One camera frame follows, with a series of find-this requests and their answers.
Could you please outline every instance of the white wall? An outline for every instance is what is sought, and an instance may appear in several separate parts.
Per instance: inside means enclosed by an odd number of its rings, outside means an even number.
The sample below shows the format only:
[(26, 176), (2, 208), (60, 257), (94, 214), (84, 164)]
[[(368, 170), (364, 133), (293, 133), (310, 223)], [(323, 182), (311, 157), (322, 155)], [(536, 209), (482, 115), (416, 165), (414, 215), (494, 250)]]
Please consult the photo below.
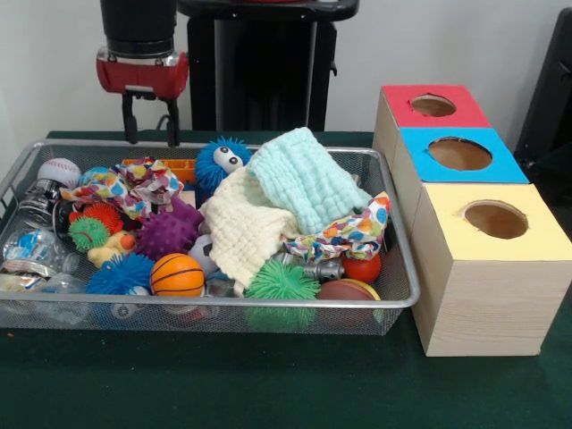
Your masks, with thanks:
[(557, 0), (362, 0), (338, 24), (330, 130), (371, 130), (381, 84), (467, 85), (517, 144), (559, 12)]
[[(371, 130), (382, 83), (466, 84), (500, 134), (516, 143), (558, 12), (556, 0), (362, 0), (338, 24), (328, 130)], [(177, 46), (186, 49), (186, 20)], [(0, 2), (0, 168), (50, 130), (119, 130), (121, 99), (97, 81), (105, 43), (96, 0)], [(181, 97), (190, 126), (189, 95)], [(160, 102), (138, 102), (153, 128)]]

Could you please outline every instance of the blue box lid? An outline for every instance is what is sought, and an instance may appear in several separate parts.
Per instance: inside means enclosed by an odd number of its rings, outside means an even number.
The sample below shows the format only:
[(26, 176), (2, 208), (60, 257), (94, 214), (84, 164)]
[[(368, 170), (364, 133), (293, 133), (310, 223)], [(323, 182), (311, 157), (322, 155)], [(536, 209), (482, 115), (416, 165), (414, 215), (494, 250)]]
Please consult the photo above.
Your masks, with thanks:
[[(402, 128), (403, 142), (411, 154), (417, 174), (427, 182), (478, 182), (478, 183), (529, 183), (501, 137), (489, 128)], [(452, 140), (461, 140), (464, 147), (476, 143), (486, 149), (491, 162), (479, 170), (456, 170), (440, 164), (429, 147), (435, 142), (446, 142), (454, 147)]]

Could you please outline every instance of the colorful fabric scrap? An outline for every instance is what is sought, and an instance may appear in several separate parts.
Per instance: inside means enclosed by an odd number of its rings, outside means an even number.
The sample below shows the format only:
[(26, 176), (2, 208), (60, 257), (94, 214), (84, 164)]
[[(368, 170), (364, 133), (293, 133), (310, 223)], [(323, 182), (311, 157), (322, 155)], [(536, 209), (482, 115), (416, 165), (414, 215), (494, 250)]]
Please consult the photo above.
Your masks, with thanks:
[(306, 262), (331, 259), (344, 253), (354, 259), (371, 259), (382, 246), (390, 211), (390, 199), (382, 192), (361, 214), (346, 216), (330, 223), (322, 232), (300, 236), (282, 246)]
[(82, 204), (105, 201), (130, 219), (143, 220), (151, 213), (151, 205), (169, 204), (183, 186), (161, 161), (146, 157), (130, 165), (117, 164), (84, 186), (62, 189), (62, 198)]

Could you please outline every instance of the wooden box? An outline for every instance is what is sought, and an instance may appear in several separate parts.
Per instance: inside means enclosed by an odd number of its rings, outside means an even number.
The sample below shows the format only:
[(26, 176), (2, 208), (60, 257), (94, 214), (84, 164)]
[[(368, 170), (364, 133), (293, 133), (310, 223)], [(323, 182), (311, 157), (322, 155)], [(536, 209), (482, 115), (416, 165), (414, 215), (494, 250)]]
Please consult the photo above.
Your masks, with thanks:
[(411, 243), (427, 356), (540, 352), (572, 280), (572, 244), (534, 185), (425, 184)]
[(422, 182), (528, 183), (490, 128), (404, 128), (400, 136), (392, 174), (408, 233)]
[(451, 85), (382, 87), (373, 148), (393, 167), (400, 128), (490, 128), (467, 88)]

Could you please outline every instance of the blue fuzzy toy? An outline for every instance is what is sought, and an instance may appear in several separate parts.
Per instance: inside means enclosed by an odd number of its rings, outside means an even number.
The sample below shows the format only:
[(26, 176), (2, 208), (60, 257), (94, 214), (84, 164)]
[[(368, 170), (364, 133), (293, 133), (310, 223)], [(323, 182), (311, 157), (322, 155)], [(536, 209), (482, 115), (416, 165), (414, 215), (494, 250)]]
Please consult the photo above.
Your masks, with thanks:
[(148, 257), (129, 253), (114, 256), (105, 262), (101, 270), (89, 279), (87, 293), (101, 295), (140, 295), (136, 288), (145, 288), (151, 293), (149, 281), (155, 263)]
[(242, 144), (243, 140), (219, 137), (211, 141), (198, 154), (195, 174), (198, 186), (210, 195), (228, 175), (248, 164), (250, 151)]

